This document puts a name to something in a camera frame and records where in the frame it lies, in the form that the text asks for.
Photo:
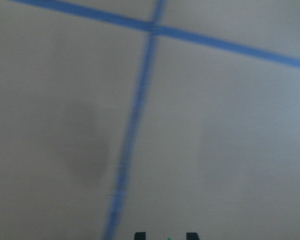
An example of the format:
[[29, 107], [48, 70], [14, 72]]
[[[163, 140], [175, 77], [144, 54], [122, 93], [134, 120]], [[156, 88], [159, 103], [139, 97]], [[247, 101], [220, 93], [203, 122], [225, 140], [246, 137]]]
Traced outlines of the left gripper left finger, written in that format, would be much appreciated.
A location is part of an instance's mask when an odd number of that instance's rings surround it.
[[134, 240], [146, 240], [146, 232], [136, 232], [134, 234]]

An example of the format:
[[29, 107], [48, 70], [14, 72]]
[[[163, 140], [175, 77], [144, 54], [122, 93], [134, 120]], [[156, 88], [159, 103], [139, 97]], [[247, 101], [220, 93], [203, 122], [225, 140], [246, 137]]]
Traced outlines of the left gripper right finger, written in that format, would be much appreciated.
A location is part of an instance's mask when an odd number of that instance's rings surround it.
[[199, 235], [197, 232], [187, 232], [186, 240], [199, 240]]

